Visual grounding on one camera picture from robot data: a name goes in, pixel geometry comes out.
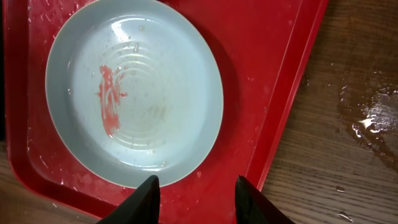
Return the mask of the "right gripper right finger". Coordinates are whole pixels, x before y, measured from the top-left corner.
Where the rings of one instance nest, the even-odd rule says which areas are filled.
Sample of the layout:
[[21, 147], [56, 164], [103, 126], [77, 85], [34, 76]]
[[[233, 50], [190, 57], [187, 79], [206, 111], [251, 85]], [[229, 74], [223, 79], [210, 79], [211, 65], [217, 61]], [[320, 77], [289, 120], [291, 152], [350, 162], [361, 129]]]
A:
[[235, 185], [237, 224], [294, 224], [244, 176]]

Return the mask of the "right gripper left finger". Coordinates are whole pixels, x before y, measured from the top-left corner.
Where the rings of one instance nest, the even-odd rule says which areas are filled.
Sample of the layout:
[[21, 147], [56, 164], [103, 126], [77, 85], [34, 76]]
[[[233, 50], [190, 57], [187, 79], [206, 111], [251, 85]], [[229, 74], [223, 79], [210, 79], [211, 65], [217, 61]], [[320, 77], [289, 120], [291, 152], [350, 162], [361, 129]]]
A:
[[96, 224], [158, 224], [159, 213], [159, 178], [151, 175], [113, 212]]

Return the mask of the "light blue plate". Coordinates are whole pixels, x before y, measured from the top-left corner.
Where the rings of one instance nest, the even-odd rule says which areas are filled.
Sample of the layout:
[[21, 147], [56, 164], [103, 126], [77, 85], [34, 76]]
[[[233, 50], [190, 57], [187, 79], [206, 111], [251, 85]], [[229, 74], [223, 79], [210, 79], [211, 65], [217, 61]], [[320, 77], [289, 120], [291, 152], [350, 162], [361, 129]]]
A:
[[98, 177], [136, 188], [191, 174], [223, 118], [215, 57], [195, 26], [159, 1], [94, 1], [62, 26], [45, 94], [60, 139]]

